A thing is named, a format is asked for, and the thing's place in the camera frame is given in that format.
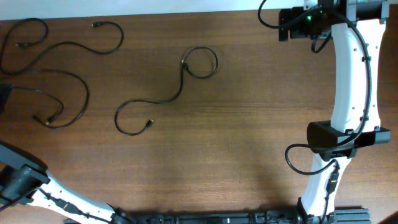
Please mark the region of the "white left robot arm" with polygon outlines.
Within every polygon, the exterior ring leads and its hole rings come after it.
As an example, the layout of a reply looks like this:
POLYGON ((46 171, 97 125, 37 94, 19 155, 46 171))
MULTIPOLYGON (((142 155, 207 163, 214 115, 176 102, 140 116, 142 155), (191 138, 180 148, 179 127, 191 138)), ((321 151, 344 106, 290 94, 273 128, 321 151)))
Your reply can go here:
POLYGON ((69 189, 48 166, 18 147, 1 142, 1 211, 18 203, 57 212, 77 223, 137 223, 120 208, 97 202, 69 189))

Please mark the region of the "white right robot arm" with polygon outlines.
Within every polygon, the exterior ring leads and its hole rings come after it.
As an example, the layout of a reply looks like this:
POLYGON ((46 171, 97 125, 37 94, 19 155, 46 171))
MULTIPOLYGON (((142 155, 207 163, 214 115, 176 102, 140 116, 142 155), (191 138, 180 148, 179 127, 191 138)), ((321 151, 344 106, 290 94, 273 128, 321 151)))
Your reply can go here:
POLYGON ((369 213, 337 209, 342 175, 358 149, 384 144, 391 133, 381 126, 377 108, 380 46, 389 1, 305 1, 279 12, 279 39, 332 40, 336 91, 332 116, 307 127, 306 148, 313 152, 308 185, 293 212, 268 212, 276 223, 368 223, 369 213))

